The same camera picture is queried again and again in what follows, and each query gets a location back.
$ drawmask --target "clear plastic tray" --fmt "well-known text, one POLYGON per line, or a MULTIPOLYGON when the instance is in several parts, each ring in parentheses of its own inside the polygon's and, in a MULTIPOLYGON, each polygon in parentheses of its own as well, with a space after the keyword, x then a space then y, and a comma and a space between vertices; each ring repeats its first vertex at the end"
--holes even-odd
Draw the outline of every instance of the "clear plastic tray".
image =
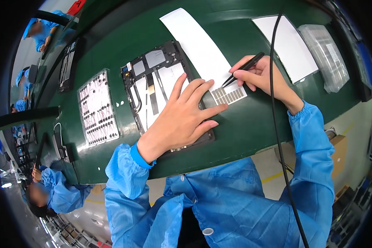
POLYGON ((323 25, 305 24, 299 31, 314 57, 328 93, 338 92, 350 79, 342 55, 323 25))

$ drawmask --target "right hand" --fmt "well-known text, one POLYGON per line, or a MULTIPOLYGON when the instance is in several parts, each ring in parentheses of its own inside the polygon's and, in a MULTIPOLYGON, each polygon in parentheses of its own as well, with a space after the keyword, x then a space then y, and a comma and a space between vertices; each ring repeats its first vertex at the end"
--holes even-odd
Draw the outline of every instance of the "right hand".
MULTIPOLYGON (((241 86, 244 82, 252 90, 255 91, 256 87, 263 90, 266 94, 271 95, 270 91, 270 57, 264 56, 261 58, 255 66, 249 68, 249 70, 238 70, 248 60, 253 58, 255 55, 247 55, 237 62, 231 69, 230 73, 233 73, 234 77, 237 78, 237 85, 241 86)), ((298 95, 288 86, 285 82, 280 70, 273 62, 273 92, 274 97, 282 101, 285 106, 289 109, 292 115, 303 109, 304 103, 298 97, 298 95)))
POLYGON ((44 52, 44 50, 45 50, 45 44, 42 44, 41 46, 40 46, 40 52, 44 52))
POLYGON ((36 168, 36 164, 33 166, 32 177, 34 182, 41 181, 41 171, 36 168))

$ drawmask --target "white cable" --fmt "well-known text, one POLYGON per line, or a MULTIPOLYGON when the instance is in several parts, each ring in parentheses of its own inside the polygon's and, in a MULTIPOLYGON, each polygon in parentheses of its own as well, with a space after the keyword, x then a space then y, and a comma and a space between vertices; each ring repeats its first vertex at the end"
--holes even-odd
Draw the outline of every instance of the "white cable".
POLYGON ((61 125, 61 123, 60 122, 58 122, 57 124, 55 124, 55 126, 54 126, 54 132, 55 132, 55 127, 56 126, 58 126, 58 124, 60 125, 60 135, 61 135, 61 145, 63 145, 63 142, 62 142, 62 125, 61 125))

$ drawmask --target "blue cap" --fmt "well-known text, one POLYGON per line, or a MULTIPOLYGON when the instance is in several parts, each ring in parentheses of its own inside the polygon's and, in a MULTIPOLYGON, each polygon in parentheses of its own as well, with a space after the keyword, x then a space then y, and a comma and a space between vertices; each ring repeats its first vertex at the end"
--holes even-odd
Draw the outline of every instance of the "blue cap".
POLYGON ((19 85, 20 78, 22 77, 22 75, 23 75, 23 69, 18 73, 17 78, 15 79, 15 83, 17 84, 17 87, 19 85))
POLYGON ((38 19, 37 18, 32 18, 30 19, 29 24, 26 26, 25 32, 23 33, 22 39, 26 39, 26 36, 28 35, 28 31, 30 26, 32 26, 33 23, 35 23, 38 19))

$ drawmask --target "left hand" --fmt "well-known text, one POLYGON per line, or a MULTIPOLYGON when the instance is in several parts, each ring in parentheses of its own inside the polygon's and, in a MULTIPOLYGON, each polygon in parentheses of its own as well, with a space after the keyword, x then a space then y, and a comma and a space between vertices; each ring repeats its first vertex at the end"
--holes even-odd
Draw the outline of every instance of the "left hand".
POLYGON ((50 43, 50 41, 51 41, 51 35, 45 38, 45 47, 48 46, 48 43, 50 43))
POLYGON ((34 182, 39 182, 41 181, 41 171, 36 168, 36 164, 33 167, 32 171, 32 177, 34 182))
POLYGON ((164 110, 137 143, 139 154, 147 163, 169 149, 193 144, 209 129, 218 126, 218 122, 213 120, 203 121, 228 108, 228 104, 221 104, 200 110, 198 103, 214 82, 195 79, 180 94, 185 80, 186 73, 183 73, 176 81, 164 110))

